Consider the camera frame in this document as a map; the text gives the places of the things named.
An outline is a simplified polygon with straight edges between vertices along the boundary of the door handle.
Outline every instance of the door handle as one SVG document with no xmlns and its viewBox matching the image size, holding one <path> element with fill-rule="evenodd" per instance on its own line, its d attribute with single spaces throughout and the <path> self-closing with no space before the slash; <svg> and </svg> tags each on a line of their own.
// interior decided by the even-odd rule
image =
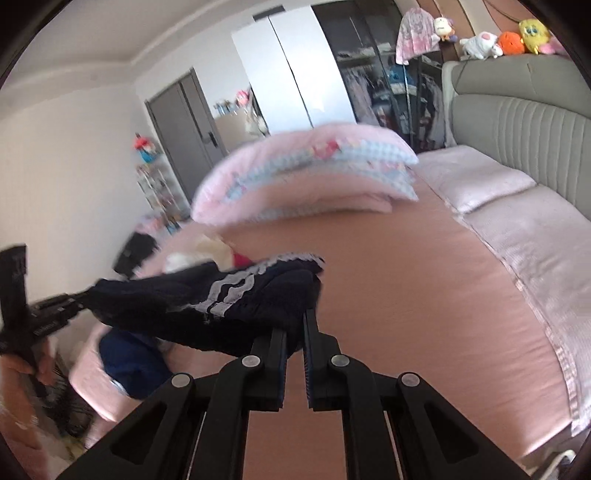
<svg viewBox="0 0 591 480">
<path fill-rule="evenodd" d="M 209 132 L 209 141 L 213 144 L 214 147 L 218 147 L 216 137 L 213 136 L 213 132 Z"/>
</svg>

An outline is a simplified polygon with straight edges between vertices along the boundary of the white wardrobe door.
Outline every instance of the white wardrobe door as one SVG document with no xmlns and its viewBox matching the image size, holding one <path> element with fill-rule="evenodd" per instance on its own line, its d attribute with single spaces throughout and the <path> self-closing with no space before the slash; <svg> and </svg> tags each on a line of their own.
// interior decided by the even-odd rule
<svg viewBox="0 0 591 480">
<path fill-rule="evenodd" d="M 234 32 L 232 39 L 269 132 L 310 129 L 306 107 L 269 19 Z"/>
<path fill-rule="evenodd" d="M 335 57 L 311 7 L 269 17 L 315 127 L 355 123 Z"/>
</svg>

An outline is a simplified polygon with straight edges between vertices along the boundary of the spongebob plush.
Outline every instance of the spongebob plush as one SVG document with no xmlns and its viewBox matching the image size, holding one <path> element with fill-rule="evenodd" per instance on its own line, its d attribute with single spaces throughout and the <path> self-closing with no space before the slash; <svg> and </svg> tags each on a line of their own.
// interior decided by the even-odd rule
<svg viewBox="0 0 591 480">
<path fill-rule="evenodd" d="M 536 55 L 540 52 L 538 48 L 550 41 L 550 31 L 535 18 L 519 22 L 519 33 L 521 33 L 521 42 Z"/>
</svg>

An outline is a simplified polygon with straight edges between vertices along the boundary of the white wall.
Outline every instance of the white wall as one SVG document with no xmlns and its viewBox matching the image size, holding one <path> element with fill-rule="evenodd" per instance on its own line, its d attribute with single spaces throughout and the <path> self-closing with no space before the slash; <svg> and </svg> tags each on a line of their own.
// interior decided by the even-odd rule
<svg viewBox="0 0 591 480">
<path fill-rule="evenodd" d="M 28 245 L 30 300 L 114 275 L 117 253 L 150 211 L 132 148 L 148 128 L 130 85 L 78 90 L 0 120 L 0 248 Z M 77 319 L 60 349 L 91 324 Z"/>
<path fill-rule="evenodd" d="M 332 0 L 286 0 L 282 4 L 286 10 L 292 10 L 325 1 Z M 233 100 L 239 90 L 245 90 L 249 85 L 232 41 L 232 32 L 253 23 L 253 14 L 276 6 L 276 1 L 265 2 L 227 17 L 168 53 L 135 80 L 135 91 L 140 100 L 148 100 L 194 68 L 208 106 L 217 116 L 214 104 L 220 100 Z"/>
</svg>

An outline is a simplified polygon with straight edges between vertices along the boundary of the orange plush toy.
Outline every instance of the orange plush toy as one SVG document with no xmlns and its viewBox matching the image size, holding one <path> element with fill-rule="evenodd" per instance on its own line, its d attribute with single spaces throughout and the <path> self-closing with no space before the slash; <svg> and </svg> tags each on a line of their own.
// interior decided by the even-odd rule
<svg viewBox="0 0 591 480">
<path fill-rule="evenodd" d="M 503 55 L 519 55 L 525 53 L 525 45 L 521 41 L 521 35 L 515 32 L 503 32 L 497 43 L 503 51 Z"/>
</svg>

